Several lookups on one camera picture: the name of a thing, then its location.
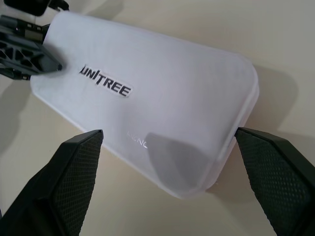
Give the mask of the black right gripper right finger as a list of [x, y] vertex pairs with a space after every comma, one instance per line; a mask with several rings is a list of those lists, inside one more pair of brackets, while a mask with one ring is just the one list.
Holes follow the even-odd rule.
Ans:
[[315, 234], [315, 168], [286, 139], [249, 128], [235, 133], [251, 189], [278, 236]]

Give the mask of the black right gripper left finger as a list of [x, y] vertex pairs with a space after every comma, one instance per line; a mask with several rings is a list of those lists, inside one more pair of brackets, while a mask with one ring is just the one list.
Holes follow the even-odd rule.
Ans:
[[91, 201], [102, 130], [63, 142], [0, 219], [2, 236], [77, 236]]

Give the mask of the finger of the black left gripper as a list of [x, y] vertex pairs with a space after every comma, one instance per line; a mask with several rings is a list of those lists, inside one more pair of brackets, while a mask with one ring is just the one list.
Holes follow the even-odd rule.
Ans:
[[0, 63], [29, 75], [61, 71], [63, 65], [42, 44], [12, 34], [0, 34]]
[[0, 74], [12, 80], [29, 81], [31, 79], [31, 75], [23, 74], [18, 70], [6, 67], [2, 64], [0, 65]]

